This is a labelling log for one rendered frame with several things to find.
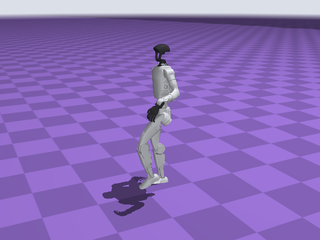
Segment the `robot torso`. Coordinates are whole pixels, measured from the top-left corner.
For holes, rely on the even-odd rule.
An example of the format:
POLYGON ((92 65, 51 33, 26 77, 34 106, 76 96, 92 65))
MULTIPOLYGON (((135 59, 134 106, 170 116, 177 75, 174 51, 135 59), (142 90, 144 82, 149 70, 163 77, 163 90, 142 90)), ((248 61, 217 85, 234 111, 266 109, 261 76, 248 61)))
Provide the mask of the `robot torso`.
MULTIPOLYGON (((171 91, 171 87, 169 85, 169 82, 167 78, 164 76, 164 71, 163 69, 165 68, 171 68, 168 66, 166 63, 161 63, 162 66, 158 66, 159 62, 157 65, 153 67, 152 70, 152 85, 153 85, 153 95, 156 99, 161 99, 165 96, 167 96, 171 91)), ((168 112, 169 115, 171 116, 171 109, 168 107, 168 104, 165 104, 162 106, 162 108, 159 108, 158 114, 161 112, 168 112)), ((157 114, 157 115, 158 115, 157 114)))

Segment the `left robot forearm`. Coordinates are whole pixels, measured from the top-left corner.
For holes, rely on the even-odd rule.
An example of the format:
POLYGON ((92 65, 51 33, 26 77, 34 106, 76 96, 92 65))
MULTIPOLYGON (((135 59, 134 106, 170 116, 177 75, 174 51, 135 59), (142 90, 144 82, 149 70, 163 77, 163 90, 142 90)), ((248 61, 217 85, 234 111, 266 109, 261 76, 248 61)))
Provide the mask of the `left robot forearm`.
POLYGON ((162 102, 164 102, 164 105, 167 105, 169 102, 174 101, 179 95, 180 92, 177 89, 175 89, 173 92, 169 93, 165 97, 158 99, 157 104, 160 106, 162 102))

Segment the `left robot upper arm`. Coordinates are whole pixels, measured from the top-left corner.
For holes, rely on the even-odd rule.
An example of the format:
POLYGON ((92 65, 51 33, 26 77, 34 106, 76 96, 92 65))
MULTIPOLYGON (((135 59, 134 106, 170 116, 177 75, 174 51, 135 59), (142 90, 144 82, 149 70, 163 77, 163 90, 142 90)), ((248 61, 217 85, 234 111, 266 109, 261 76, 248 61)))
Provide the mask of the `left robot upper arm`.
POLYGON ((165 78, 167 78, 167 81, 169 83, 169 86, 171 87, 172 91, 170 93, 172 93, 175 89, 179 91, 178 89, 178 84, 175 78, 175 72, 172 68, 164 68, 163 69, 163 75, 165 78))

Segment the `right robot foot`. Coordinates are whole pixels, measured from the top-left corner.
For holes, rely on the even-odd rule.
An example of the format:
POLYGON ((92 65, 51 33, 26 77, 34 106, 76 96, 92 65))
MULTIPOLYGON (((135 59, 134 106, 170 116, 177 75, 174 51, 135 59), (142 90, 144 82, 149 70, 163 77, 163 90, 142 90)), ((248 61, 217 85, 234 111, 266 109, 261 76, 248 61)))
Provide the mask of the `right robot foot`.
POLYGON ((153 184, 167 183, 168 181, 168 178, 164 176, 163 178, 161 177, 158 181, 154 182, 153 184))

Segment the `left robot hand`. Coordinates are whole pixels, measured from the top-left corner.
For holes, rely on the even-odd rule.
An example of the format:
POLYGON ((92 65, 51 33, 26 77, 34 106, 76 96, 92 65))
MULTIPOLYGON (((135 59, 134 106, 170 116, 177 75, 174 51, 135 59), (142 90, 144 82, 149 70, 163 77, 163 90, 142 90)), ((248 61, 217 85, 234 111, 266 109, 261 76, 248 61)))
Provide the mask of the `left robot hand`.
POLYGON ((147 111, 147 119, 151 122, 154 122, 155 123, 155 118, 156 118, 156 115, 158 114, 159 112, 159 108, 161 109, 163 107, 165 103, 162 102, 161 105, 158 105, 157 102, 155 103, 155 106, 151 107, 148 111, 147 111), (152 121, 153 120, 153 121, 152 121))

